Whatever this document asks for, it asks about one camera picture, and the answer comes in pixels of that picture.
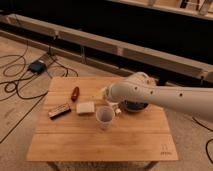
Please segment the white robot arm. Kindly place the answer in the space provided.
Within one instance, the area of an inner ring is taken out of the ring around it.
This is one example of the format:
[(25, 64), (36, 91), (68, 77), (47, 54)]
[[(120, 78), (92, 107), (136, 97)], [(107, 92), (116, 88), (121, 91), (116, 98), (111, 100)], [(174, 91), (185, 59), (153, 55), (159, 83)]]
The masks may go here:
[(143, 72), (106, 86), (103, 97), (114, 103), (130, 101), (154, 104), (213, 122), (213, 88), (152, 85), (148, 75)]

